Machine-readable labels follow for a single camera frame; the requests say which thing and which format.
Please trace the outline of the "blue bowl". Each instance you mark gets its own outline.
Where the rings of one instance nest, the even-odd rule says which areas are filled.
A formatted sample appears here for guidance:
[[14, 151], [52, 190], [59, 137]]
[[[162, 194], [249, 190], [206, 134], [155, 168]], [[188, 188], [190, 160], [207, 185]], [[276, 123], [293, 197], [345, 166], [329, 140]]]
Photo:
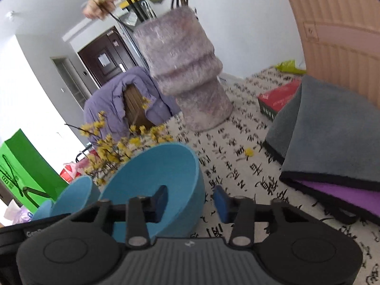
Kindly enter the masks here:
[[50, 199], [44, 201], [37, 211], [33, 214], [31, 221], [38, 221], [41, 219], [49, 218], [51, 216], [52, 207], [54, 202]]
[[69, 184], [54, 203], [50, 215], [72, 214], [91, 205], [100, 197], [100, 190], [89, 176], [80, 176]]
[[100, 198], [126, 204], [167, 187], [168, 202], [159, 223], [148, 223], [150, 238], [188, 238], [204, 209], [205, 184], [198, 157], [181, 143], [162, 143], [124, 164], [104, 187]]

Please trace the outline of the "calligraphy print tablecloth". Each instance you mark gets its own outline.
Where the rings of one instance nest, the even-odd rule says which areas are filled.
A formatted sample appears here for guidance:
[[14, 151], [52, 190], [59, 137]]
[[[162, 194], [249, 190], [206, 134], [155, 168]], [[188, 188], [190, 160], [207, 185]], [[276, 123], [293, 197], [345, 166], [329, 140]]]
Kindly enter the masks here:
[[335, 220], [315, 199], [282, 183], [280, 164], [263, 148], [271, 121], [261, 114], [257, 97], [294, 78], [275, 68], [264, 69], [245, 80], [223, 75], [223, 88], [234, 106], [224, 123], [200, 133], [186, 127], [182, 114], [166, 123], [176, 141], [194, 150], [204, 177], [204, 209], [191, 237], [229, 238], [233, 227], [221, 223], [211, 197], [217, 185], [222, 185], [229, 195], [253, 198], [259, 204], [283, 200], [352, 238], [363, 253], [355, 283], [379, 284], [379, 227], [365, 219], [351, 225]]

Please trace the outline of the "yellow flower branch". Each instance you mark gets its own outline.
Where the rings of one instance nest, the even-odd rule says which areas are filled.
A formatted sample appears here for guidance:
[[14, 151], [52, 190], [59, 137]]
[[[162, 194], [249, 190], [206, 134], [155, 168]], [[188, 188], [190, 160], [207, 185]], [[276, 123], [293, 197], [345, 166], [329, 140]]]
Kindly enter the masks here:
[[99, 119], [91, 124], [68, 125], [68, 127], [79, 131], [92, 146], [92, 151], [85, 157], [87, 163], [84, 167], [84, 173], [99, 187], [108, 184], [116, 171], [140, 152], [160, 143], [173, 141], [173, 137], [167, 131], [166, 122], [150, 129], [146, 129], [144, 126], [137, 128], [136, 125], [131, 125], [129, 136], [122, 137], [119, 141], [115, 141], [110, 134], [102, 139], [99, 135], [105, 122], [106, 114], [101, 111]]

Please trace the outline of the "green paper bag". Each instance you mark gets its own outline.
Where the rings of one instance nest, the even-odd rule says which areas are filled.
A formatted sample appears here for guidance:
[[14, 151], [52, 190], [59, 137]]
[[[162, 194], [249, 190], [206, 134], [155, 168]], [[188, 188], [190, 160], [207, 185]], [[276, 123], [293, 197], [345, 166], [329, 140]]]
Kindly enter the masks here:
[[57, 201], [68, 186], [22, 130], [1, 145], [1, 183], [31, 213], [46, 200]]

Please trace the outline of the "wooden chair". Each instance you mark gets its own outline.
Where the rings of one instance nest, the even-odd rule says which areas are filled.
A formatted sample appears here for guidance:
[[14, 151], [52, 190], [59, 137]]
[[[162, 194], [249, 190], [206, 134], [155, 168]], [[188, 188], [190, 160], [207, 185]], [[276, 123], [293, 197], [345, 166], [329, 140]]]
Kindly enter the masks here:
[[143, 98], [139, 90], [133, 84], [128, 85], [124, 90], [124, 109], [128, 124], [136, 125], [137, 128], [145, 126], [146, 129], [150, 129], [154, 124], [147, 119], [142, 105]]

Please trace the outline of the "purple jacket on chair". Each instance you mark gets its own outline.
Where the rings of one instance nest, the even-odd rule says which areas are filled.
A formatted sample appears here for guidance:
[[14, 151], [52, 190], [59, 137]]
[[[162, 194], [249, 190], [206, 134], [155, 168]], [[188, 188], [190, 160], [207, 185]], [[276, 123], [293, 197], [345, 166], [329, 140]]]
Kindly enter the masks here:
[[163, 124], [172, 116], [181, 112], [172, 96], [164, 95], [158, 82], [148, 70], [136, 66], [125, 73], [113, 77], [85, 102], [84, 123], [92, 124], [99, 119], [101, 111], [106, 114], [106, 122], [100, 130], [99, 137], [104, 139], [110, 134], [115, 141], [129, 136], [129, 127], [124, 109], [124, 90], [128, 85], [135, 85], [143, 98], [146, 117], [154, 126]]

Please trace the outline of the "red small box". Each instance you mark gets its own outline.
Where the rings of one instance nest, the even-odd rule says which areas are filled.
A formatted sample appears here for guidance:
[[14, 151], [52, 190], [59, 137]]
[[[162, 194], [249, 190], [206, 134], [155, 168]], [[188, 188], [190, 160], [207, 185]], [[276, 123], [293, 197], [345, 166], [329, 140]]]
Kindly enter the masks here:
[[295, 78], [280, 87], [277, 87], [258, 96], [260, 112], [270, 121], [273, 121], [279, 111], [293, 98], [301, 83]]

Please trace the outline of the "grey cloth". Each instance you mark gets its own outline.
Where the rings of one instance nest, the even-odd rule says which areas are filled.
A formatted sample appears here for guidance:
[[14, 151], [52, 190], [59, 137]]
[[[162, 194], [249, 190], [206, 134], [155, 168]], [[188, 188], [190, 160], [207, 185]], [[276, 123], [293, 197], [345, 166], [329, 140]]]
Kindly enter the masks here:
[[345, 88], [305, 75], [264, 146], [286, 178], [379, 190], [379, 109]]

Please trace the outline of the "purple cloth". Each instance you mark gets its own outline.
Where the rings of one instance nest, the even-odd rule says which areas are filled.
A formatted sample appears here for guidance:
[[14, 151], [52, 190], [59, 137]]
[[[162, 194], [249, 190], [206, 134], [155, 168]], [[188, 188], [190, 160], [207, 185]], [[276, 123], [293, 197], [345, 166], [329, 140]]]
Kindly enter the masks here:
[[280, 180], [293, 189], [316, 199], [341, 223], [355, 222], [353, 217], [348, 217], [343, 213], [345, 210], [359, 219], [379, 225], [379, 192], [329, 183], [297, 181], [285, 173], [281, 173]]

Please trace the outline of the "dark brown door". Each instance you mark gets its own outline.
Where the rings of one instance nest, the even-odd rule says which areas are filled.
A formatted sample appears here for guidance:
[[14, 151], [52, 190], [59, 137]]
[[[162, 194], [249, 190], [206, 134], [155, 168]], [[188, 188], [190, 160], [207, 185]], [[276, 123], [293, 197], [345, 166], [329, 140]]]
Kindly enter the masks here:
[[120, 73], [138, 66], [115, 27], [87, 44], [78, 54], [100, 87]]

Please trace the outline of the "purple ribbed vase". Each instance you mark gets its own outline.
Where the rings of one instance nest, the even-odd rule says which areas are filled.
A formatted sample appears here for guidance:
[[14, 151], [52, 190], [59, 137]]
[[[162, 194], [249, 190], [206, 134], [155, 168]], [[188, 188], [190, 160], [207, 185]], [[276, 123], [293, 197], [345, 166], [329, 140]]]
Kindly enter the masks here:
[[190, 130], [207, 131], [229, 118], [233, 105], [218, 80], [223, 64], [188, 6], [142, 23], [134, 36], [151, 76], [175, 98]]

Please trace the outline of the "grey refrigerator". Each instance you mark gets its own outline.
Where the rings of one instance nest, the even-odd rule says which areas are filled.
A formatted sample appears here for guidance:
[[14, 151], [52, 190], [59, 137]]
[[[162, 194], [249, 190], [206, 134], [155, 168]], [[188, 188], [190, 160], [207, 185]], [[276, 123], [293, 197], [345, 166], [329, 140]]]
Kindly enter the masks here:
[[122, 14], [118, 17], [118, 24], [122, 30], [122, 37], [126, 43], [133, 59], [135, 59], [136, 65], [142, 68], [149, 69], [145, 57], [140, 51], [140, 48], [135, 40], [134, 32], [136, 28], [141, 25], [141, 21], [132, 6], [127, 1], [123, 1], [120, 4]]

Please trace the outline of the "pink hard case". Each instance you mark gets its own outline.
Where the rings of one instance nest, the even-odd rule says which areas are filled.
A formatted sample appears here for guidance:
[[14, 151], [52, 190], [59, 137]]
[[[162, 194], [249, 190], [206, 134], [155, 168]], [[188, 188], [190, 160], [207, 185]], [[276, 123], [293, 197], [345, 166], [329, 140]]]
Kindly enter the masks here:
[[379, 105], [379, 0], [289, 0], [307, 74]]

